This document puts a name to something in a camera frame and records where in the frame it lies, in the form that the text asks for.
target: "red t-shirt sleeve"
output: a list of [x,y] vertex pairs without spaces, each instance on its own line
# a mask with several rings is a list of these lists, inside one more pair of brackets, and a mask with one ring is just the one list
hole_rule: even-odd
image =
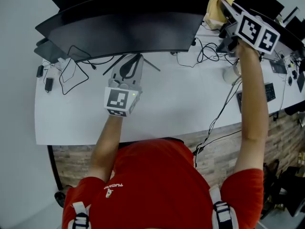
[[264,174],[260,169],[248,169],[228,177],[221,188],[222,201],[234,208],[240,229],[255,228],[264,199]]
[[72,207],[73,203],[83,202],[86,208],[105,186],[106,184],[101,179],[86,177],[80,180],[77,187],[70,188],[63,207],[62,228],[67,229],[69,222],[75,219],[76,213]]

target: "cylindrical container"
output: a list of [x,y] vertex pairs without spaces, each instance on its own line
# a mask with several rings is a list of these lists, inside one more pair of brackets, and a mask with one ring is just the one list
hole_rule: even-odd
[[242,71],[240,68],[240,63],[237,62],[237,64],[235,63],[230,68],[224,71],[223,78],[225,82],[232,85],[241,75],[242,75]]

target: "white marker cube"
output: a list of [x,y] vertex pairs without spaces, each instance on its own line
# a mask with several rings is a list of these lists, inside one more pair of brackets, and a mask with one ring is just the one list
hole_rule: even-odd
[[245,12],[241,14],[235,34],[254,49],[267,54],[272,54],[280,39],[280,34],[270,25]]
[[129,116],[140,99],[140,93],[121,88],[105,88],[104,108],[110,115]]

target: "red shirt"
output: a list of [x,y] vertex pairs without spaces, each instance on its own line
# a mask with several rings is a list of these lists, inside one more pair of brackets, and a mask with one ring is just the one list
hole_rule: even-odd
[[[95,177],[70,188],[62,228],[75,218],[74,202],[91,204],[92,229],[212,228],[209,185],[193,167],[193,155],[181,142],[150,140],[118,151],[114,177]],[[263,207],[263,172],[240,171],[227,178],[222,200],[237,214],[240,229],[253,229]]]

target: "person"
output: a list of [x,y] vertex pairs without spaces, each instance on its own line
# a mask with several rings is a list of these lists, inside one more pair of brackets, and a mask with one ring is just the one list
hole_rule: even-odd
[[[221,198],[234,208],[239,229],[253,229],[263,206],[268,110],[257,52],[240,41],[237,53],[243,81],[242,142]],[[194,168],[191,151],[171,139],[139,141],[118,150],[122,122],[122,117],[109,116],[92,153],[88,177],[67,193],[62,228],[75,219],[73,203],[81,201],[85,207],[91,205],[92,229],[211,229],[210,187]]]

